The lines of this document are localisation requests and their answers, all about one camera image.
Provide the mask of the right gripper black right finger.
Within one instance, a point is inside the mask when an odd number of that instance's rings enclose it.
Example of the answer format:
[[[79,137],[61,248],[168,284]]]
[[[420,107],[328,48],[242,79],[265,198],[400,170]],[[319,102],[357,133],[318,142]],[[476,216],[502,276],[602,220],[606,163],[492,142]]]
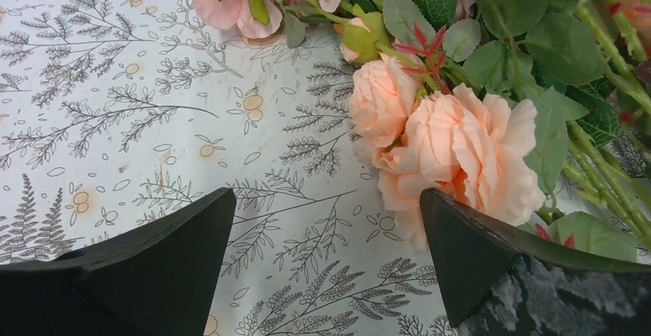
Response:
[[[461,335],[648,335],[650,267],[581,252],[437,189],[421,216],[450,325]]]

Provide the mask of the peach fake rose stem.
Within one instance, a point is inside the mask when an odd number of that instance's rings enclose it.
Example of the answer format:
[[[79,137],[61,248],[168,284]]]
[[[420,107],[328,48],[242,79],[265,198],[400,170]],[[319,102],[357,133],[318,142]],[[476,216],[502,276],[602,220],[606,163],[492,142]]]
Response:
[[[464,84],[419,97],[419,83],[387,55],[352,79],[356,153],[378,170],[384,206],[414,247],[427,246],[420,198],[430,188],[512,226],[543,205],[537,174],[524,160],[536,146],[532,101],[510,107]]]

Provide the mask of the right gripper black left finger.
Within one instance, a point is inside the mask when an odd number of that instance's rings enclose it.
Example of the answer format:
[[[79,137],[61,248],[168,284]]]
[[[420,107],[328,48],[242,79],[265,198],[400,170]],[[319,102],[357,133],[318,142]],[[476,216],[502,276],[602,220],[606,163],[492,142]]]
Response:
[[[236,196],[220,188],[50,262],[1,267],[3,335],[201,335]]]

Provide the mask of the fake rose stem with bud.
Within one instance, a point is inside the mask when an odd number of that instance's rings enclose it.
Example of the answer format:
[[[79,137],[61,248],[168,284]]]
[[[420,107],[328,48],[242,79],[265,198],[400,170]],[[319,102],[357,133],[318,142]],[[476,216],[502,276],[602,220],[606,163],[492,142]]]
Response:
[[[348,61],[364,63],[380,52],[416,55],[419,77],[438,78],[452,64],[443,46],[452,34],[453,0],[371,0],[369,12],[350,5],[352,19],[337,25]],[[639,72],[650,62],[640,20],[650,17],[650,0],[472,0],[481,27],[512,51],[520,46],[555,80],[574,87],[606,78],[650,112],[650,84]]]

